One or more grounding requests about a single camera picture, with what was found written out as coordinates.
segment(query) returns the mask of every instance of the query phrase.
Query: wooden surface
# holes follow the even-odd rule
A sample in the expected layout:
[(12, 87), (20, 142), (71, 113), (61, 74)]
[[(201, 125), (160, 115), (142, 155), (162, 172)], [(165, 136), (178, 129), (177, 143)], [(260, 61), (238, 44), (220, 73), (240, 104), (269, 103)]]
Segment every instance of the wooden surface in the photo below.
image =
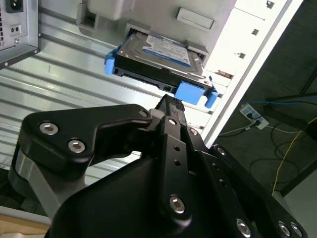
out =
[(0, 235), (19, 232), (25, 235), (45, 234), (49, 226), (0, 215)]

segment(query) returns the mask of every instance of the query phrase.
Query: hole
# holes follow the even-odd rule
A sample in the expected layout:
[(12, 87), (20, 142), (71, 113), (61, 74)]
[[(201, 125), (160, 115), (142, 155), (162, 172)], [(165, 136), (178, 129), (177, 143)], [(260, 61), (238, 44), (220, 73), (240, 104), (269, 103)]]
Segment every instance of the hole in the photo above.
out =
[(73, 148), (79, 150), (79, 149), (81, 149), (81, 145), (79, 143), (74, 143)]
[(266, 7), (269, 8), (269, 9), (272, 9), (274, 6), (274, 3), (271, 2), (271, 1), (266, 1)]
[(225, 77), (225, 78), (229, 78), (229, 79), (232, 79), (233, 78), (233, 75), (230, 74), (230, 73), (226, 73), (226, 72), (223, 72), (221, 70), (218, 70), (218, 72), (215, 72), (215, 74), (218, 74), (222, 77)]
[(254, 29), (253, 32), (252, 32), (252, 35), (255, 35), (255, 36), (256, 36), (256, 35), (258, 34), (258, 32), (259, 32), (258, 29)]
[(176, 166), (180, 166), (180, 162), (179, 162), (178, 160), (174, 160), (174, 164), (175, 164)]
[(246, 54), (244, 54), (244, 53), (238, 53), (237, 55), (241, 59), (244, 59), (244, 57), (246, 56)]
[(219, 170), (218, 165), (216, 165), (215, 163), (213, 163), (212, 166), (213, 166), (216, 170)]
[(22, 8), (22, 0), (10, 0), (10, 7), (13, 11), (19, 11)]
[(46, 125), (46, 126), (44, 126), (44, 130), (52, 131), (52, 130), (54, 130), (54, 128), (52, 126), (50, 126), (50, 125)]
[(172, 87), (164, 86), (163, 90), (166, 92), (170, 92), (172, 90)]
[(227, 184), (222, 179), (219, 179), (219, 182), (222, 186), (227, 187)]

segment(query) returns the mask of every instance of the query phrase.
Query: bolt head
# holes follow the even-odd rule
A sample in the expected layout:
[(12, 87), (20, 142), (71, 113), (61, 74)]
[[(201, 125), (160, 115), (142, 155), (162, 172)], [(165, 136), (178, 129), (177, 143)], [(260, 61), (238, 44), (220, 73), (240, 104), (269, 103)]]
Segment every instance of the bolt head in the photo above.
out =
[(281, 230), (284, 232), (284, 234), (286, 234), (288, 237), (291, 236), (291, 233), (289, 232), (289, 230), (287, 229), (287, 227), (285, 226), (284, 223), (279, 222), (278, 226), (281, 228)]
[(139, 114), (141, 116), (143, 116), (143, 117), (147, 117), (148, 116), (148, 114), (145, 111), (143, 111), (143, 110), (139, 110)]
[(223, 150), (222, 148), (218, 148), (217, 151), (218, 151), (220, 154), (225, 155), (225, 152), (224, 152), (224, 150)]
[(295, 231), (297, 235), (299, 235), (300, 237), (303, 236), (301, 230), (294, 223), (291, 223), (291, 227), (293, 228), (293, 230)]
[(86, 146), (80, 140), (71, 140), (68, 143), (68, 148), (74, 153), (81, 153), (86, 149)]
[(58, 127), (53, 123), (45, 122), (40, 124), (40, 131), (46, 135), (54, 135), (58, 133)]
[(180, 199), (177, 196), (170, 197), (169, 205), (170, 205), (171, 209), (178, 214), (182, 214), (185, 212), (185, 205), (184, 205), (182, 199)]
[(247, 226), (247, 224), (245, 224), (244, 221), (242, 221), (241, 219), (237, 219), (236, 226), (237, 226), (239, 232), (241, 232), (241, 234), (244, 237), (246, 237), (246, 238), (251, 237), (251, 231), (250, 231), (249, 227)]
[(195, 129), (190, 128), (189, 130), (193, 135), (198, 135), (198, 132)]
[(174, 119), (169, 119), (168, 121), (169, 121), (169, 123), (171, 123), (171, 124), (173, 124), (173, 125), (176, 125), (176, 124), (177, 124), (177, 122), (176, 122)]

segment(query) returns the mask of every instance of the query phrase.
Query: label sticker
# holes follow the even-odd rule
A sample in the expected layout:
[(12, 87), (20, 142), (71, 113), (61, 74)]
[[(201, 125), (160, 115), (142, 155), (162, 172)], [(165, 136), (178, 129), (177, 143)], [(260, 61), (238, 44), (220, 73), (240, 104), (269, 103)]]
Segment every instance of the label sticker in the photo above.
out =
[(144, 46), (145, 53), (172, 61), (185, 67), (190, 67), (188, 52), (179, 42), (163, 36), (148, 36), (146, 42), (151, 46)]

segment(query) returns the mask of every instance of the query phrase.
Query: wall outlet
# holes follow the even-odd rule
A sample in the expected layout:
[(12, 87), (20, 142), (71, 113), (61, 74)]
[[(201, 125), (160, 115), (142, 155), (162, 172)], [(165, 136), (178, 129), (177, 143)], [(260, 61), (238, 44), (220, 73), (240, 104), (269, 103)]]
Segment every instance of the wall outlet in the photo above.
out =
[[(252, 118), (258, 118), (261, 116), (260, 113), (258, 113), (253, 107), (250, 106), (250, 104), (246, 103), (243, 104), (241, 106), (241, 108), (239, 109), (239, 111), (241, 112), (242, 115), (244, 115), (246, 117), (246, 119), (248, 119), (249, 121), (254, 121), (251, 118), (248, 118), (248, 114), (252, 114)], [(257, 125), (256, 127), (260, 130), (262, 130), (263, 128), (265, 128), (269, 123), (267, 120), (264, 119), (264, 117), (258, 118), (256, 120), (259, 120), (261, 123), (259, 125)]]

